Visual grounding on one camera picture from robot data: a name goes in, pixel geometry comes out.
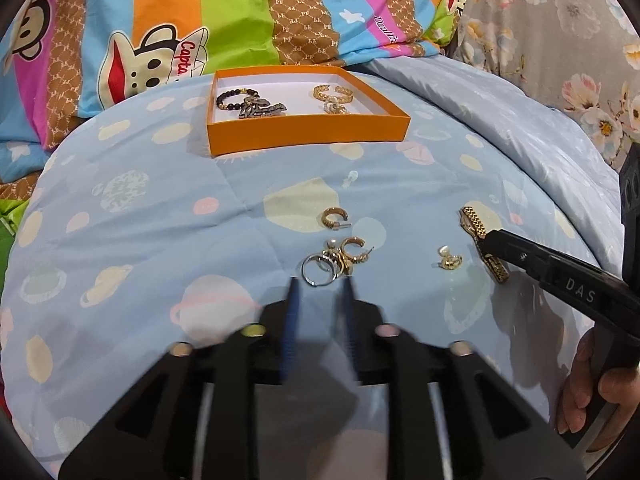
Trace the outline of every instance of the gold bracelet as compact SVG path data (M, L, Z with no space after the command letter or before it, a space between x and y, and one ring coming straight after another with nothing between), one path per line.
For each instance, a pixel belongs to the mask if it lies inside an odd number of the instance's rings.
M491 254L482 253L479 240L483 240L486 236L486 228L471 206L465 206L460 210L460 226L474 239L478 254L494 276L495 281L498 283L506 282L509 279L509 271L500 259Z
M335 87L335 92L337 92L338 94L342 94L341 96L332 96L332 95L326 95L322 93L322 92L328 91L328 89L329 89L329 85L316 86L314 88L314 97L319 101L332 100L332 102L339 105L347 104L353 101L353 91L349 90L348 88L345 88L344 86Z

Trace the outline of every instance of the silver ring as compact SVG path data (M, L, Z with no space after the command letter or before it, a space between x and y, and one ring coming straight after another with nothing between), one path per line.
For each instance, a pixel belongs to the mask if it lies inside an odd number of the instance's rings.
M309 279L309 277L306 275L305 267L306 267L306 264L312 261L318 262L318 267L320 267L322 270L326 270L326 269L323 268L322 265L320 265L320 262L329 264L329 266L331 267L331 270L333 271L333 274L328 282L316 283ZM305 261L302 262L302 278L311 286L327 286L333 283L338 278L338 265L325 254L322 254L322 253L310 254L305 258Z

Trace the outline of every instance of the bracelet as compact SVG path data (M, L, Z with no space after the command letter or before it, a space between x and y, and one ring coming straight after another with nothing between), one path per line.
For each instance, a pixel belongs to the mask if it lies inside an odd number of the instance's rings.
M322 92L326 92L329 89L329 85L318 85L314 88L314 97L319 101L331 101L339 105L347 104L353 101L353 91L345 88L344 86L336 86L335 91L341 96L326 95Z
M216 106L221 110L239 110L242 107L241 103L229 103L228 105L224 104L224 101L227 97L231 97L232 95L240 95L247 94L251 97L260 97L257 91L251 90L250 88L236 88L235 90L229 90L228 92L222 92L216 98Z

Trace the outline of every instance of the green stripe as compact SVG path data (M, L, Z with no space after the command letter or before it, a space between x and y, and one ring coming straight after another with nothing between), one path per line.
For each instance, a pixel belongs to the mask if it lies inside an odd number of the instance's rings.
M221 68L280 62L273 46L269 0L201 0L209 28L206 73Z

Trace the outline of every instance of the human hand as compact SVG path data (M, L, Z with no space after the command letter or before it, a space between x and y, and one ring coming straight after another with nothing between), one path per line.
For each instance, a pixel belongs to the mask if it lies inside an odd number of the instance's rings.
M593 377L591 377L593 342L592 329L585 333L578 343L571 373L566 378L558 400L556 428L560 434L567 430L576 433L582 429L586 421L586 407L593 395ZM589 451L598 451L615 442L636 412L640 404L638 369L614 368L607 371L598 383L598 391L604 400L619 406Z

